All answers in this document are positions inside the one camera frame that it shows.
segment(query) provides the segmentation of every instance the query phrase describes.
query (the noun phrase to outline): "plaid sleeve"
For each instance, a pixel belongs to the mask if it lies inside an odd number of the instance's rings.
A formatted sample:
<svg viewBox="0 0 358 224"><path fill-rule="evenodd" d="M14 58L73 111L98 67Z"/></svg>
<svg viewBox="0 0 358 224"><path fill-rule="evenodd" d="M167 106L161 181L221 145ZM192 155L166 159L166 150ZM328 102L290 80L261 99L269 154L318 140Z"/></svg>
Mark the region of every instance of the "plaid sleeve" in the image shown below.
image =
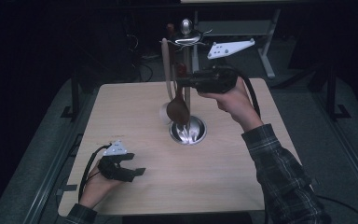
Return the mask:
<svg viewBox="0 0 358 224"><path fill-rule="evenodd" d="M69 212L68 217L66 217L65 223L91 224L96 216L97 212L94 210L76 203Z"/></svg>
<svg viewBox="0 0 358 224"><path fill-rule="evenodd" d="M310 187L310 177L290 151L283 148L270 124L242 135L267 211L274 223L330 223Z"/></svg>

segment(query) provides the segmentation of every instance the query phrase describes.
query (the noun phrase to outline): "table top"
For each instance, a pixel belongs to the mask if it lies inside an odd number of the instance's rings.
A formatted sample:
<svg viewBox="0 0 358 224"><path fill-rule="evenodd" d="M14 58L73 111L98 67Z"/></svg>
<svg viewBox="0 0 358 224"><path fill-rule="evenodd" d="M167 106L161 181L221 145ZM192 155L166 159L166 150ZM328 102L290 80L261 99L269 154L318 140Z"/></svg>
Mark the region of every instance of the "table top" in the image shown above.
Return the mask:
<svg viewBox="0 0 358 224"><path fill-rule="evenodd" d="M251 82L262 120L272 124L282 145L298 159L265 81L251 78ZM171 138L169 125L158 114L169 101L165 82L101 86L67 184L77 185L78 190L91 153L121 140L135 154L132 161L123 161L122 167L146 170L100 202L95 207L100 214L263 210L262 190L256 181L254 162L241 139L241 126L219 110L215 100L202 98L191 89L191 114L206 123L207 134L196 145L181 145ZM77 203L77 190L63 194L61 216L67 216Z"/></svg>

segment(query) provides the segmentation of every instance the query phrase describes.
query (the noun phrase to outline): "gray carpet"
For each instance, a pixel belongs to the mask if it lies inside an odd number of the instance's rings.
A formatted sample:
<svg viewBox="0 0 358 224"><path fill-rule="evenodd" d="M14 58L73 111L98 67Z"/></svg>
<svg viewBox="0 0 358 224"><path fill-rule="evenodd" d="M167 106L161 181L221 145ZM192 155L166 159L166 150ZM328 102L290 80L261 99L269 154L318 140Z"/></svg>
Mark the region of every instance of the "gray carpet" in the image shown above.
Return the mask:
<svg viewBox="0 0 358 224"><path fill-rule="evenodd" d="M295 43L293 39L276 40L272 43L268 56L277 75L272 80L266 78L256 48L243 50L235 56L228 57L227 60L245 71L249 77L262 77L268 85L274 85L299 72L287 69ZM202 54L205 56L205 52L200 55L200 63L205 65L207 62L202 59ZM145 63L153 69L151 81L162 81L161 59ZM143 68L141 72L148 76L147 69ZM314 178L312 186L315 192L358 209L358 175L351 167L342 141L337 137L339 129L345 134L358 156L358 103L351 88L338 80L337 103L345 105L352 118L331 122L323 109L325 90L320 93L309 92L306 88L309 80L310 77L305 77L287 89L273 90L272 96L305 169ZM98 90L93 94L81 93L81 114L75 122L60 118L63 109L71 105L70 92L71 86L68 81L62 86L40 124L1 198L0 223L24 223L24 220L38 220L38 223L62 222L62 217L57 215L57 205L61 199L60 189L70 173L74 157L69 157L65 161L59 176L53 176L53 183L50 181L52 187L49 197L36 201L34 199L38 199L38 191L43 189L42 184L46 183L46 173L53 161L57 160L57 154L60 153L58 150L63 150L63 154L66 155L71 151L76 138L81 140L79 134L84 132ZM35 218L30 218L27 215L33 202L44 202L46 205L42 204L43 210L40 210ZM351 210L336 203L324 200L321 202L334 223L358 223L358 215ZM264 223L262 211L251 212L251 216L254 223ZM120 222L120 217L98 216L96 220L96 223Z"/></svg>

